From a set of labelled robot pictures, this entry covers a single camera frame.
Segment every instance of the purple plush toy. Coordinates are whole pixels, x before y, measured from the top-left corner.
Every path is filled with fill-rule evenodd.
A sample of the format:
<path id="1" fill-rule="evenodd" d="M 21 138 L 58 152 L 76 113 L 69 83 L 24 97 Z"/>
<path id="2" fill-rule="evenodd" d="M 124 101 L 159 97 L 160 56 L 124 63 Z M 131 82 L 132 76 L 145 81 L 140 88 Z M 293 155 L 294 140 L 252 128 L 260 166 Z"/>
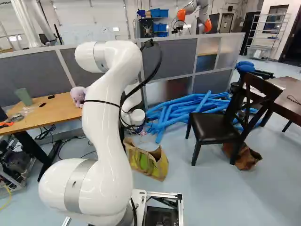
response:
<path id="1" fill-rule="evenodd" d="M 82 86 L 73 87 L 70 91 L 70 95 L 76 107 L 82 108 L 83 104 L 81 104 L 81 102 L 85 100 L 86 88 Z"/>

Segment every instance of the cubicle partition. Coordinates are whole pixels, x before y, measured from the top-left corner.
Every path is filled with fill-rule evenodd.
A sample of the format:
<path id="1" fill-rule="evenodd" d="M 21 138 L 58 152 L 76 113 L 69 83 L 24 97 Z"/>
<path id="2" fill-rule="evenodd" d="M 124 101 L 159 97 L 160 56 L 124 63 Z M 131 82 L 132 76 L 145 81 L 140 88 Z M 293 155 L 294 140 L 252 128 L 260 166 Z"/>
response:
<path id="1" fill-rule="evenodd" d="M 154 38 L 162 48 L 162 64 L 143 89 L 145 107 L 191 93 L 224 92 L 231 79 L 244 33 Z M 133 42 L 140 47 L 147 39 Z M 16 104 L 14 91 L 26 88 L 32 97 L 87 87 L 102 73 L 89 73 L 74 58 L 76 46 L 32 48 L 0 54 L 0 106 Z M 140 80 L 155 68 L 158 48 L 145 48 Z"/>
<path id="2" fill-rule="evenodd" d="M 223 33 L 154 38 L 162 49 L 156 76 L 143 89 L 145 106 L 192 93 L 225 92 L 235 69 L 244 33 Z M 139 39 L 137 45 L 147 39 Z M 158 48 L 143 51 L 142 80 L 150 75 L 159 57 Z"/>

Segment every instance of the orange tool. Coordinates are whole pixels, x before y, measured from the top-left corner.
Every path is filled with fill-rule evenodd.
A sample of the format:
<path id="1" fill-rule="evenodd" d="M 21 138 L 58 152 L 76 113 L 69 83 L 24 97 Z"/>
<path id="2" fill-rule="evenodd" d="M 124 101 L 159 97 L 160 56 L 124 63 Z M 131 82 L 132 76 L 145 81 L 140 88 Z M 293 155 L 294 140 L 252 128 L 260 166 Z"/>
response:
<path id="1" fill-rule="evenodd" d="M 14 122 L 1 122 L 0 123 L 0 129 L 8 126 L 12 126 Z"/>

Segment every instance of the brown paper bag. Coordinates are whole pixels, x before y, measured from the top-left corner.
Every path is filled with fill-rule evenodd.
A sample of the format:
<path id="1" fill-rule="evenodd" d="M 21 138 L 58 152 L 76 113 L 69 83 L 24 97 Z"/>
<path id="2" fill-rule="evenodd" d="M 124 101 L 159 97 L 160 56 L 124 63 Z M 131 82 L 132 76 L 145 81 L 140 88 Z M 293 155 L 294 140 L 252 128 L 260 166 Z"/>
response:
<path id="1" fill-rule="evenodd" d="M 233 147 L 233 143 L 224 143 L 222 145 L 222 150 L 229 159 L 231 158 Z M 235 165 L 239 170 L 250 170 L 261 159 L 262 156 L 259 153 L 253 151 L 244 143 L 239 150 Z"/>
<path id="2" fill-rule="evenodd" d="M 168 159 L 159 146 L 155 151 L 147 152 L 136 147 L 131 138 L 125 138 L 123 144 L 126 146 L 128 160 L 132 169 L 163 181 L 168 173 Z"/>

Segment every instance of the gray floor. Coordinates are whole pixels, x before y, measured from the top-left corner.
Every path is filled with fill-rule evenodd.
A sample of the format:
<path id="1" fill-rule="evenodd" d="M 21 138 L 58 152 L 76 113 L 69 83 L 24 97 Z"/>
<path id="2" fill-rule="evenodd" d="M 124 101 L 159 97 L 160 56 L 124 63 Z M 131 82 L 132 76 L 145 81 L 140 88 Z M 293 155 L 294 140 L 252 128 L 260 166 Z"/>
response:
<path id="1" fill-rule="evenodd" d="M 254 61 L 256 68 L 301 80 L 299 67 L 273 62 Z M 297 226 L 301 222 L 301 128 L 291 125 L 281 130 L 287 120 L 274 114 L 266 127 L 257 128 L 246 143 L 263 160 L 251 171 L 242 172 L 229 165 L 219 145 L 201 149 L 197 165 L 190 165 L 195 139 L 184 139 L 185 125 L 169 127 L 161 142 L 169 159 L 169 173 L 158 182 L 133 172 L 135 188 L 184 195 L 184 223 L 190 226 Z M 141 148 L 153 150 L 155 137 L 133 136 Z M 77 158 L 93 151 L 87 139 L 72 140 L 62 149 L 62 158 Z M 49 151 L 52 145 L 44 145 Z M 13 195 L 11 204 L 0 211 L 4 226 L 60 226 L 64 216 L 44 206 L 36 182 L 40 163 L 36 163 L 28 186 Z M 84 226 L 72 221 L 71 226 Z"/>

